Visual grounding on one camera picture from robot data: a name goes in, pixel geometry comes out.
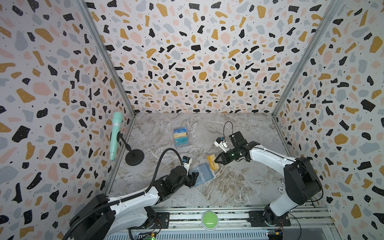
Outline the orange credit card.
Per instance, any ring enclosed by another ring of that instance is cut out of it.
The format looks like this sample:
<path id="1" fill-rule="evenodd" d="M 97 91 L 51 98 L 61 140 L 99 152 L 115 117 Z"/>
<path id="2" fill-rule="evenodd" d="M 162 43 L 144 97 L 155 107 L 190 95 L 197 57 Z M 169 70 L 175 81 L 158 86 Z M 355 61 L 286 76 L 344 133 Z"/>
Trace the orange credit card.
<path id="1" fill-rule="evenodd" d="M 209 166 L 212 171 L 216 171 L 220 168 L 219 165 L 215 162 L 215 159 L 215 155 L 208 156 Z"/>

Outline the blue leather card holder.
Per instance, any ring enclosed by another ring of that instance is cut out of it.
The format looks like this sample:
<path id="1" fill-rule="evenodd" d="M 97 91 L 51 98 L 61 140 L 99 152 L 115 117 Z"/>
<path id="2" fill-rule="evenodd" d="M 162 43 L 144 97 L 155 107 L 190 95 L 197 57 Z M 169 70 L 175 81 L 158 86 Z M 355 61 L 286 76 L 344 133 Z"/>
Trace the blue leather card holder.
<path id="1" fill-rule="evenodd" d="M 210 169 L 209 164 L 205 163 L 202 165 L 199 165 L 198 167 L 195 167 L 193 169 L 190 169 L 191 173 L 199 173 L 198 178 L 196 180 L 194 187 L 197 187 L 201 184 L 204 184 L 205 182 L 208 182 L 210 180 L 213 180 L 215 178 L 212 170 Z"/>

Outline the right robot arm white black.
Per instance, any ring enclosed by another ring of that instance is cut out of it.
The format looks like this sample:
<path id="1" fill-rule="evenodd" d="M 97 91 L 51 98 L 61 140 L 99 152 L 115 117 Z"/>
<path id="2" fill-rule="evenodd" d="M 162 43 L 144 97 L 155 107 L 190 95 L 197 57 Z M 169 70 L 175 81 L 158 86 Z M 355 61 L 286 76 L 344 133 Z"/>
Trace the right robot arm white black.
<path id="1" fill-rule="evenodd" d="M 221 152 L 215 163 L 227 165 L 241 159 L 261 163 L 284 177 L 285 192 L 268 204 L 262 215 L 262 222 L 269 226 L 281 222 L 289 211 L 304 205 L 323 191 L 310 160 L 305 157 L 295 159 L 280 155 L 254 141 Z"/>

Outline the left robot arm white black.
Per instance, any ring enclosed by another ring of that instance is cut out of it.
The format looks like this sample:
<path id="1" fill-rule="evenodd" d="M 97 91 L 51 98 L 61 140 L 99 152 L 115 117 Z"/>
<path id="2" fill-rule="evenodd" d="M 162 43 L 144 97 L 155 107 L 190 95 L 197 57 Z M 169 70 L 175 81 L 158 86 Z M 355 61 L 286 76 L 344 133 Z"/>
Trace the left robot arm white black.
<path id="1" fill-rule="evenodd" d="M 149 228 L 156 212 L 153 207 L 168 200 L 183 186 L 193 187 L 199 173 L 177 166 L 170 174 L 155 180 L 148 189 L 120 197 L 95 196 L 71 220 L 64 239 L 102 240 L 129 228 Z"/>

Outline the clear box with cards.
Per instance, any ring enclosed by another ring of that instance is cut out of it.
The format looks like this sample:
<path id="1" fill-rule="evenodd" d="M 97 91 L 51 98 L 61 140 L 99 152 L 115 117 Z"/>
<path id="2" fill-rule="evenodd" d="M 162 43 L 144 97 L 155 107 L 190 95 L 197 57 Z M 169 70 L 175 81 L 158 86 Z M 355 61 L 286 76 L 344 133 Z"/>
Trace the clear box with cards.
<path id="1" fill-rule="evenodd" d="M 186 127 L 174 129 L 173 137 L 176 147 L 189 145 L 188 130 Z"/>

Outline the black microphone stand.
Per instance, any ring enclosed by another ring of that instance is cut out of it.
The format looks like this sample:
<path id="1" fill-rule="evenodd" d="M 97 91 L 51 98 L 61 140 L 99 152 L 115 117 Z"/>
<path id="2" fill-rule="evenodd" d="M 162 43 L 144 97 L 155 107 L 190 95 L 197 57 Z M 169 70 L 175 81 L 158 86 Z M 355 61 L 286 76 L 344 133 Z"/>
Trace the black microphone stand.
<path id="1" fill-rule="evenodd" d="M 126 150 L 128 151 L 125 161 L 129 166 L 137 166 L 144 160 L 144 152 L 139 149 L 132 149 L 131 146 L 126 142 L 124 136 L 121 132 L 117 134 L 117 141 L 122 141 L 125 145 Z"/>

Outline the green push button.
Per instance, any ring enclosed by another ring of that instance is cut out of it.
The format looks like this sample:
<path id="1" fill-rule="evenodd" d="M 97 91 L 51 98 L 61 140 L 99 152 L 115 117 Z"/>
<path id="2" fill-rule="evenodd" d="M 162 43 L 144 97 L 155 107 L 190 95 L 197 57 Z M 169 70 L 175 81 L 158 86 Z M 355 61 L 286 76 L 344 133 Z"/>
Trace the green push button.
<path id="1" fill-rule="evenodd" d="M 206 211 L 202 215 L 201 223 L 206 231 L 214 231 L 219 225 L 218 215 L 213 211 Z"/>

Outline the mint green microphone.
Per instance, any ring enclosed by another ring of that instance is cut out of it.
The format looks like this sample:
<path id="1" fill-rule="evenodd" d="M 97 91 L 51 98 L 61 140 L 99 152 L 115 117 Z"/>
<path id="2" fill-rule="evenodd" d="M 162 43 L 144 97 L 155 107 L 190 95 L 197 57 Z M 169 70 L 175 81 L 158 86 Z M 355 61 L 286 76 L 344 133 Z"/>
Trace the mint green microphone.
<path id="1" fill-rule="evenodd" d="M 123 114 L 120 112 L 115 112 L 112 119 L 112 133 L 110 140 L 110 156 L 109 160 L 114 160 L 117 155 L 118 150 L 118 134 L 121 129 L 121 124 L 123 122 Z"/>

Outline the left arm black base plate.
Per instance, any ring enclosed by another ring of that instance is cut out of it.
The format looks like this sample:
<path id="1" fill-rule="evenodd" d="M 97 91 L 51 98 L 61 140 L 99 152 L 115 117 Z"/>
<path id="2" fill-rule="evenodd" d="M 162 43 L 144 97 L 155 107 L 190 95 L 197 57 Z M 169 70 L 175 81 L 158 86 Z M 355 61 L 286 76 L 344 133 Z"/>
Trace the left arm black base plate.
<path id="1" fill-rule="evenodd" d="M 155 229 L 168 229 L 170 212 L 155 212 L 154 214 L 145 213 L 145 222 L 138 227 L 131 227 L 131 230 L 155 230 Z"/>

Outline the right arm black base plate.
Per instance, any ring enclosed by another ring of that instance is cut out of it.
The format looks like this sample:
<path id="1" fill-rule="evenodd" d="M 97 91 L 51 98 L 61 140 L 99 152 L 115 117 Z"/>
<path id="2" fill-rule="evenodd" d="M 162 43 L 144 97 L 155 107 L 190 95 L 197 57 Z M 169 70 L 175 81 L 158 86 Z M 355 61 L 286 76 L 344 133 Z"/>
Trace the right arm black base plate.
<path id="1" fill-rule="evenodd" d="M 248 222 L 252 227 L 290 227 L 288 214 L 280 217 L 268 211 L 249 211 Z"/>

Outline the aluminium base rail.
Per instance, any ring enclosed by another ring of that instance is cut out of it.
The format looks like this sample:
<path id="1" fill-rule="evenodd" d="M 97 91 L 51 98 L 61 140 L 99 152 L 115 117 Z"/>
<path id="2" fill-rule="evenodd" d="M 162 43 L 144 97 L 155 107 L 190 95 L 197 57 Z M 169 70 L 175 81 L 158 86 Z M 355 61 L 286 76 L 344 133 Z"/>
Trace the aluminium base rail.
<path id="1" fill-rule="evenodd" d="M 275 223 L 268 224 L 261 206 L 242 207 L 154 207 L 155 224 L 161 232 L 199 231 L 208 233 L 230 230 L 323 229 L 331 231 L 335 225 L 325 208 L 298 207 L 283 214 Z"/>

